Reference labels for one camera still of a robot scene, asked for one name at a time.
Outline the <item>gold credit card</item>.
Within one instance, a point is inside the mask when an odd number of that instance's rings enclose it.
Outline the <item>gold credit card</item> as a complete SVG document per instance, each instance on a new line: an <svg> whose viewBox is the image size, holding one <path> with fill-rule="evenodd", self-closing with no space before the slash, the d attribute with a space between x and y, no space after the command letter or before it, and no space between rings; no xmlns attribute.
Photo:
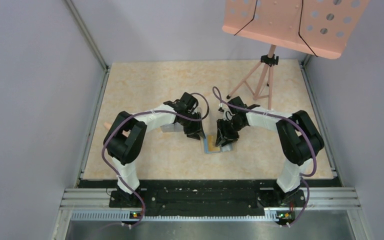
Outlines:
<svg viewBox="0 0 384 240"><path fill-rule="evenodd" d="M204 151L206 154L215 154L220 153L221 148L216 146L217 136L213 134L208 134L204 140Z"/></svg>

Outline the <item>clear acrylic card box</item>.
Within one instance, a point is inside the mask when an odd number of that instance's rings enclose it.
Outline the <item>clear acrylic card box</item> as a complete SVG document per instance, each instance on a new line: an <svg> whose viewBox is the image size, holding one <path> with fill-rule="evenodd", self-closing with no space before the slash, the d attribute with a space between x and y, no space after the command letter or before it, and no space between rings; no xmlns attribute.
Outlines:
<svg viewBox="0 0 384 240"><path fill-rule="evenodd" d="M188 113L200 112L200 113L202 113L202 109L200 107L195 107L192 110L184 110L184 111L182 110L182 111L179 111L178 113L181 114L181 112L188 112ZM173 132L183 132L184 133L184 128L180 124L180 117L179 116L175 116L174 123L163 125L160 127L160 129L163 133L173 133Z"/></svg>

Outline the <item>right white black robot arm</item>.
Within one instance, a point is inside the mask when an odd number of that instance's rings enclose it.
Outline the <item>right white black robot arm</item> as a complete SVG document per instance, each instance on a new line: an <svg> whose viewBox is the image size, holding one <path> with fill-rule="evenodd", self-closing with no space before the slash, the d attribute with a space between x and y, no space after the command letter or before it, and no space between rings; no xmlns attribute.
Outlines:
<svg viewBox="0 0 384 240"><path fill-rule="evenodd" d="M286 160L273 187L273 200L279 206L287 206L299 190L306 165L313 163L312 173L315 173L315 158L325 146L314 122L304 110L281 113L258 104L248 106L239 96L227 105L225 116L216 121L215 146L235 143L240 138L239 131L245 127L260 127L277 133Z"/></svg>

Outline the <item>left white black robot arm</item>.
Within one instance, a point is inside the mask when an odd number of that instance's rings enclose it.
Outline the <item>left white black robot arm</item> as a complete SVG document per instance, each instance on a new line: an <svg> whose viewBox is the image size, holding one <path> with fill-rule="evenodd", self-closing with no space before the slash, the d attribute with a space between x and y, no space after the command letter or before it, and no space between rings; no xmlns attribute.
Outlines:
<svg viewBox="0 0 384 240"><path fill-rule="evenodd" d="M144 112L130 114L122 111L110 125L103 140L101 156L108 154L111 157L111 162L106 158L103 160L116 173L117 192L127 206L134 207L140 202L140 181L135 160L148 132L163 126L180 125L187 138L198 141L205 139L202 121L206 115L197 109L199 101L196 95L195 92L184 92L181 98L165 101Z"/></svg>

